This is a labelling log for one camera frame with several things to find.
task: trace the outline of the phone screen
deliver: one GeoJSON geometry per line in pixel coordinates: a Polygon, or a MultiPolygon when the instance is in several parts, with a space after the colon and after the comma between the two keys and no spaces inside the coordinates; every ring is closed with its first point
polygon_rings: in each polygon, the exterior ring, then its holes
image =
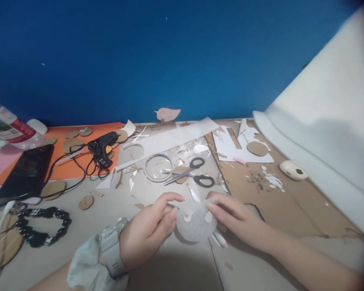
{"type": "Polygon", "coordinates": [[[53,151],[53,145],[45,145],[22,153],[0,188],[0,207],[40,195],[53,151]]]}

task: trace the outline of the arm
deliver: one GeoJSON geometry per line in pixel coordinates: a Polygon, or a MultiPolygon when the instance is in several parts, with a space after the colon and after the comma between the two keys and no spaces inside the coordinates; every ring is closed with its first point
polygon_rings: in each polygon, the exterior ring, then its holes
{"type": "Polygon", "coordinates": [[[210,192],[208,209],[243,242],[276,258],[310,291],[364,290],[364,277],[300,240],[282,233],[231,196],[210,192]]]}
{"type": "MultiPolygon", "coordinates": [[[[147,261],[174,231],[176,211],[167,204],[174,200],[182,202],[184,197],[173,192],[163,193],[154,204],[140,211],[120,233],[120,257],[126,269],[132,270],[147,261]]],[[[105,265],[102,255],[99,260],[105,265]]],[[[29,291],[72,290],[67,283],[69,267],[70,262],[29,291]]]]}

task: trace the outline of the black scissor handle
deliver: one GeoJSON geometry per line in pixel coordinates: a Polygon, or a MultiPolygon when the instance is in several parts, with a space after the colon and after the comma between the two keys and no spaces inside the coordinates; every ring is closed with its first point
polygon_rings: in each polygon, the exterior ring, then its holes
{"type": "Polygon", "coordinates": [[[198,169],[203,164],[205,164],[205,160],[203,158],[194,158],[190,162],[190,169],[198,169]]]}
{"type": "Polygon", "coordinates": [[[198,185],[200,185],[201,187],[204,187],[204,188],[211,188],[215,184],[214,179],[212,177],[208,177],[208,176],[204,176],[204,175],[194,176],[193,180],[198,185]],[[204,183],[201,182],[202,180],[210,180],[211,183],[210,183],[210,185],[204,184],[204,183]]]}

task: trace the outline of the hand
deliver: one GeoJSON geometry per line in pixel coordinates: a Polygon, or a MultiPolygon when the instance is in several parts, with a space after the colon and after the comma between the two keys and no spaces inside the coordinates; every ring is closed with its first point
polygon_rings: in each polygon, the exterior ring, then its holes
{"type": "Polygon", "coordinates": [[[147,261],[174,231],[178,209],[167,205],[167,202],[174,200],[182,202],[185,198],[174,192],[163,193],[154,204],[140,211],[121,232],[120,257],[128,270],[147,261]]]}
{"type": "Polygon", "coordinates": [[[273,229],[236,198],[210,191],[206,199],[214,199],[214,205],[208,202],[209,211],[230,229],[243,242],[267,252],[273,229]]]}

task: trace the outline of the wristwatch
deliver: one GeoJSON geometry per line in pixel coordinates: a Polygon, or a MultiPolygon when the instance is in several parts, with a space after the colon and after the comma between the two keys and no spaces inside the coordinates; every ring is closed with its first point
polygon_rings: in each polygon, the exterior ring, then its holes
{"type": "Polygon", "coordinates": [[[119,240],[120,233],[127,224],[128,220],[121,217],[114,225],[107,226],[101,234],[101,252],[112,278],[119,277],[127,272],[121,261],[119,240]]]}

